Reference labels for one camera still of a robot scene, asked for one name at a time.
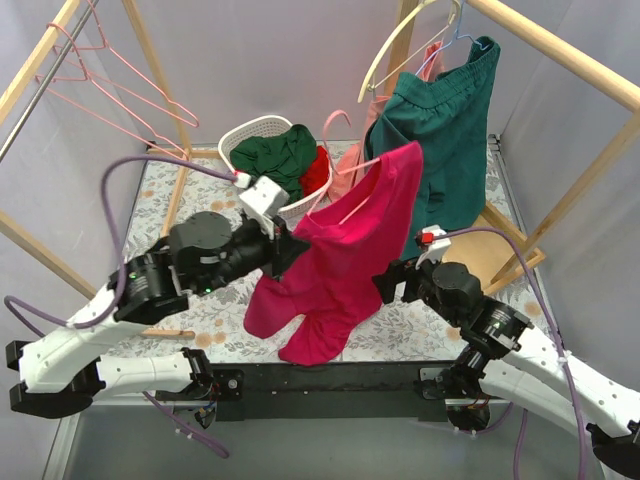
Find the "magenta t shirt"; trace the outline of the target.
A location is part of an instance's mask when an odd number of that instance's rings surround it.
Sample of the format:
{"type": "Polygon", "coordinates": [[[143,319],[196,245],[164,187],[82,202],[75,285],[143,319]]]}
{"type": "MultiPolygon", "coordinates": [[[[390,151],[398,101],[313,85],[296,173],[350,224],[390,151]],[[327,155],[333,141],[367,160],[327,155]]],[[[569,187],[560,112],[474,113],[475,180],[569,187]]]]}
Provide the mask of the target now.
{"type": "Polygon", "coordinates": [[[382,154],[342,198],[305,215],[294,234],[310,249],[280,280],[258,280],[245,330],[266,339],[300,316],[279,358],[313,366],[337,357],[382,305],[372,279],[404,250],[422,170],[422,149],[411,142],[382,154]]]}

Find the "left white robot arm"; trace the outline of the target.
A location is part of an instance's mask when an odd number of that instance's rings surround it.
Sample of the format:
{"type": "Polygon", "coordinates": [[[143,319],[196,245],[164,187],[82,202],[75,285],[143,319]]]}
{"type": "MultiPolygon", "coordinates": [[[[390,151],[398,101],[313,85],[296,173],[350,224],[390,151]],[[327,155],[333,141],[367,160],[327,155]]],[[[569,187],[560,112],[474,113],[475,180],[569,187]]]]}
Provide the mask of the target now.
{"type": "Polygon", "coordinates": [[[274,232],[255,219],[233,228],[223,215],[200,212],[175,225],[144,254],[125,265],[124,292],[113,273],[70,320],[33,342],[6,347],[8,368],[19,382],[9,391],[14,412],[64,418],[95,400],[165,391],[193,400],[211,398],[218,386],[206,354],[181,348],[164,357],[117,358],[107,351],[161,320],[188,310],[192,294],[205,296],[255,270],[280,279],[310,242],[294,236],[281,218],[274,232]]]}

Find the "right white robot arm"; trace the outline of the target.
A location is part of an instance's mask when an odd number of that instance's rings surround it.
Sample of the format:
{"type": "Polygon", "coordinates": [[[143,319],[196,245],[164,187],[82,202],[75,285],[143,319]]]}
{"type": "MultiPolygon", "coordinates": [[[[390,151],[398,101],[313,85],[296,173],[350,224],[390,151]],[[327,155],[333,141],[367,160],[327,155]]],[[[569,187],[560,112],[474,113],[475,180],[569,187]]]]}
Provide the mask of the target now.
{"type": "Polygon", "coordinates": [[[486,296],[466,266],[394,261],[373,282],[382,300],[404,284],[406,303],[422,301],[467,345],[444,374],[444,390],[501,397],[556,425],[589,436],[595,457],[618,474],[639,476],[639,394],[594,370],[526,316],[486,296]]]}

